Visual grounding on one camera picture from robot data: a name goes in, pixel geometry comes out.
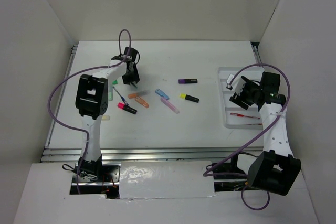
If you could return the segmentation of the blue pen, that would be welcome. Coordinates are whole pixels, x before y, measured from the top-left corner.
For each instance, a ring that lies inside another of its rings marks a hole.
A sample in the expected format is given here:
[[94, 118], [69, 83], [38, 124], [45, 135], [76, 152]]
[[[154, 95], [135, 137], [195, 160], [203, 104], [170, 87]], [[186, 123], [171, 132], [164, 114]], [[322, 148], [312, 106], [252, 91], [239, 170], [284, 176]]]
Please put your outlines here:
[[115, 86], [113, 86], [113, 89], [114, 89], [114, 91], [118, 94], [118, 96], [121, 98], [122, 102], [123, 102], [125, 105], [129, 106], [129, 104], [127, 103], [126, 99], [121, 95], [121, 93], [116, 89]]

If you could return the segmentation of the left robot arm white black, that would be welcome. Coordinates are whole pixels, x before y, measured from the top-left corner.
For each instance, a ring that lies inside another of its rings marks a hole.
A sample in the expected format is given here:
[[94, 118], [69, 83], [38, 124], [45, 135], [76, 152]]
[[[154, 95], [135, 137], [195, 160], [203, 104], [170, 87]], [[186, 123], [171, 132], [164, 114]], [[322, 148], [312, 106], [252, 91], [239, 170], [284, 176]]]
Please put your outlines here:
[[79, 78], [75, 106], [82, 119], [83, 146], [79, 158], [79, 172], [91, 181], [103, 177], [100, 128], [102, 116], [109, 104], [109, 84], [122, 78], [123, 83], [138, 83], [140, 77], [136, 58], [139, 52], [126, 47], [124, 53], [114, 56], [107, 68], [93, 74], [82, 74]]

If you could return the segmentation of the red pen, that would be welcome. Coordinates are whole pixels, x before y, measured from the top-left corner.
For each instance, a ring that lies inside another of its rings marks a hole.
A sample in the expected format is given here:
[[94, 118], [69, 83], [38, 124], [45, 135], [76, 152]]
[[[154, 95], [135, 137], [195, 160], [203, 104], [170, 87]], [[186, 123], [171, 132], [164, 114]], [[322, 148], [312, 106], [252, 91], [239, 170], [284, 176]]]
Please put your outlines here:
[[258, 116], [244, 115], [244, 114], [234, 113], [234, 112], [231, 112], [230, 115], [232, 115], [232, 116], [238, 116], [238, 117], [243, 117], [243, 118], [250, 118], [250, 119], [260, 120], [260, 117], [258, 117]]

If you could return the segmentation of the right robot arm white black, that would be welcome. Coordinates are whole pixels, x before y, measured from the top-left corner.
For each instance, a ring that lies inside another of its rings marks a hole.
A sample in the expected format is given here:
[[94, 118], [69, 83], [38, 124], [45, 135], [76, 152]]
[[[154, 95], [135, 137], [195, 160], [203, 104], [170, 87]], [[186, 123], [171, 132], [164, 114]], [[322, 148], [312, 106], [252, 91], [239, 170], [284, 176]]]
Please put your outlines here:
[[286, 128], [286, 97], [280, 94], [280, 75], [263, 72], [255, 83], [242, 76], [230, 101], [243, 109], [258, 107], [263, 129], [263, 152], [258, 157], [240, 153], [230, 163], [229, 172], [235, 178], [247, 175], [248, 185], [285, 196], [301, 170], [301, 161], [294, 158]]

